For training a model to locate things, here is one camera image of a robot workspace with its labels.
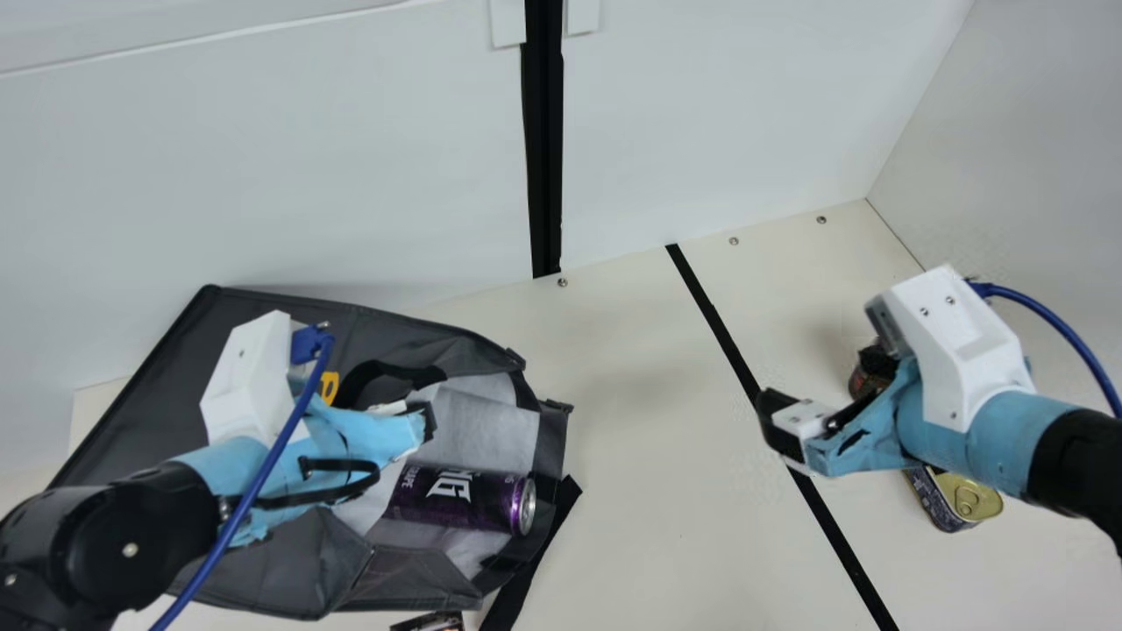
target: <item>white clip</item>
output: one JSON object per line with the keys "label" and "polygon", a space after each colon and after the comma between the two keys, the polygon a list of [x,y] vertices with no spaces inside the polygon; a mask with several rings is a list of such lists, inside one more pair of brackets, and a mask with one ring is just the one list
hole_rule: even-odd
{"label": "white clip", "polygon": [[496,48],[526,43],[525,0],[490,0],[490,21]]}
{"label": "white clip", "polygon": [[600,0],[567,0],[565,34],[585,35],[600,29]]}

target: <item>black stripe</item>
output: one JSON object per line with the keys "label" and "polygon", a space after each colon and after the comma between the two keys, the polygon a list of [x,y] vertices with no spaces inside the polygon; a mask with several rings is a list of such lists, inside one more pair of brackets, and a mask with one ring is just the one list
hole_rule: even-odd
{"label": "black stripe", "polygon": [[562,0],[526,0],[522,124],[534,277],[561,271]]}
{"label": "black stripe", "polygon": [[[677,244],[672,244],[666,246],[666,252],[674,262],[674,266],[678,267],[678,273],[682,275],[682,281],[686,282],[686,286],[690,290],[690,294],[693,296],[693,301],[697,302],[698,309],[701,310],[701,314],[705,316],[706,322],[709,323],[709,328],[720,344],[721,350],[725,351],[725,357],[733,366],[736,378],[741,381],[744,393],[748,395],[749,401],[755,401],[760,394],[760,384],[756,383],[756,377],[752,375],[752,371],[741,355],[741,350],[736,348],[736,342],[733,341],[733,336],[728,332],[728,328],[725,327],[725,322],[721,321],[717,308],[709,302],[709,296],[706,295],[705,289],[701,287],[701,282],[698,281],[689,262],[686,260],[682,248],[678,247]],[[873,621],[876,622],[876,625],[882,631],[899,631],[900,628],[892,620],[892,614],[884,606],[884,601],[876,593],[876,587],[873,587],[873,582],[870,580],[868,575],[861,567],[857,555],[849,547],[849,542],[846,541],[845,534],[842,533],[842,528],[838,527],[838,522],[830,514],[830,510],[826,506],[826,502],[822,501],[822,496],[818,493],[815,483],[809,477],[790,467],[787,470],[791,474],[791,478],[794,479],[794,485],[802,493],[802,499],[810,506],[810,512],[818,520],[818,525],[822,529],[822,533],[826,534],[826,539],[834,547],[834,552],[838,556],[838,560],[842,561],[846,574],[849,575],[849,579],[853,580],[853,586],[857,588],[861,600],[865,601],[865,606],[873,616]]]}

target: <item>energy drink can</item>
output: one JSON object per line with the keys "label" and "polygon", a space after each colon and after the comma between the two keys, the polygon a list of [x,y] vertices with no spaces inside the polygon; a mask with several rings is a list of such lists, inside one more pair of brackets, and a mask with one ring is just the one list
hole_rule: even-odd
{"label": "energy drink can", "polygon": [[410,464],[383,516],[524,536],[536,509],[534,481],[523,475]]}

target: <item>bag strap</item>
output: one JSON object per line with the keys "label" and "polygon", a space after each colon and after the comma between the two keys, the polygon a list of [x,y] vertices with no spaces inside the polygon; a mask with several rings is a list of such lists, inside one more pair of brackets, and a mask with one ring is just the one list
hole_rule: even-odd
{"label": "bag strap", "polygon": [[436,366],[425,366],[423,368],[406,368],[394,364],[386,364],[377,359],[369,359],[355,366],[347,373],[339,384],[339,393],[332,401],[333,408],[350,410],[358,404],[358,397],[362,390],[378,377],[389,376],[410,382],[413,390],[421,390],[434,383],[448,381],[448,375]]}
{"label": "bag strap", "polygon": [[[347,472],[348,474],[351,472],[366,472],[369,475],[333,488],[320,488],[318,491],[293,493],[292,495],[282,495],[279,497],[258,497],[254,502],[255,509],[278,511],[280,509],[291,509],[292,506],[303,506],[306,504],[340,504],[358,497],[381,478],[381,469],[378,468],[377,464],[369,460],[309,458],[307,456],[301,456],[297,461],[300,463],[300,470],[304,475],[304,479],[310,478],[312,472]],[[238,505],[241,503],[241,496],[229,497],[228,502],[231,505]]]}
{"label": "bag strap", "polygon": [[572,510],[580,494],[580,486],[571,476],[565,476],[561,481],[561,484],[558,485],[555,499],[557,513],[553,515],[553,524],[550,527],[550,533],[545,538],[545,542],[542,543],[541,550],[537,551],[530,565],[518,574],[515,574],[514,578],[499,589],[490,611],[487,612],[487,618],[484,619],[482,625],[479,627],[479,631],[511,631],[514,629],[514,623],[518,621],[518,614],[522,613],[522,605],[526,601],[526,595],[530,594],[530,584],[534,580],[534,573],[537,571],[537,565],[542,563],[545,549],[553,542],[553,536],[557,534],[558,529],[561,528],[565,518],[569,516],[569,511]]}

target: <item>black cylinder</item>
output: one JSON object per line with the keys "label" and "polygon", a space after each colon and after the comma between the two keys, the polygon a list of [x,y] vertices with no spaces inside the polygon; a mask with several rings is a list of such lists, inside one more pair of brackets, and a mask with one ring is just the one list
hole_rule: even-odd
{"label": "black cylinder", "polygon": [[1026,500],[1089,519],[1122,555],[1122,421],[1094,410],[1056,419],[1032,455]]}

